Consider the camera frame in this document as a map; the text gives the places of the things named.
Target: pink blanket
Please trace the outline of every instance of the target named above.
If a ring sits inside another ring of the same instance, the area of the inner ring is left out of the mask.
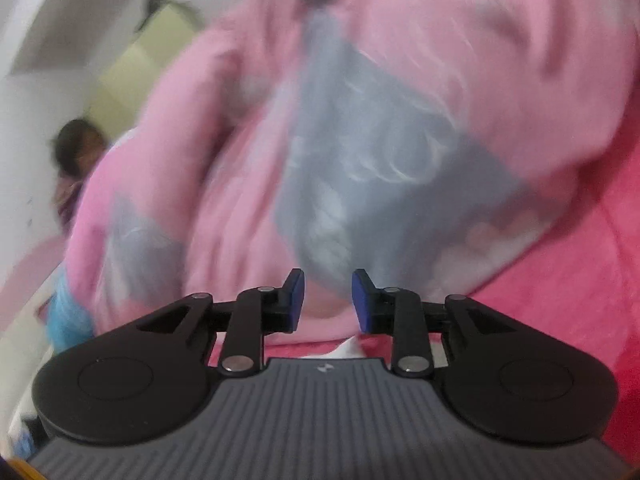
[[[269,336],[268,355],[356,334],[357,267],[434,301],[502,270],[476,298],[616,372],[609,438],[637,460],[633,103],[612,151],[577,168],[620,126],[638,10],[249,0],[182,54],[89,180],[68,291],[102,333],[185,294],[228,301],[301,266],[300,329]]]

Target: gray fabric patch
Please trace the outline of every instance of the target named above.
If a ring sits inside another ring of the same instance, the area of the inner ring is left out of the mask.
[[[111,231],[106,241],[103,286],[109,302],[126,298],[151,308],[182,297],[184,246],[169,239],[151,219],[138,215],[131,202],[113,199]]]
[[[505,261],[486,256],[471,266],[475,276],[449,284],[467,292],[558,215],[557,204],[537,198],[445,110],[343,40],[327,13],[312,15],[304,39],[275,217],[314,279],[348,297],[350,273],[363,267],[376,284],[424,292],[443,251],[465,244],[471,227],[486,222],[499,232],[535,212],[528,235],[500,247]]]

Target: logo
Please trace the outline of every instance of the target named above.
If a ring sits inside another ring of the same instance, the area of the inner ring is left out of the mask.
[[[318,371],[322,372],[323,374],[328,373],[333,369],[334,369],[334,366],[329,363],[325,363],[318,367]]]

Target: gray gripper base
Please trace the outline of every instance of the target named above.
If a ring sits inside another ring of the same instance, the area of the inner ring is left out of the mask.
[[[615,480],[629,469],[597,440],[492,440],[427,381],[370,359],[272,359],[258,376],[224,381],[171,434],[122,448],[54,439],[31,464],[47,480]]]

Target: dark hair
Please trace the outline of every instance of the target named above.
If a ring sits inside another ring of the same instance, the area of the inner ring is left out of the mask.
[[[53,158],[64,173],[80,178],[80,168],[76,162],[82,149],[82,139],[86,132],[95,132],[102,136],[100,130],[86,119],[74,119],[62,126],[53,139]]]

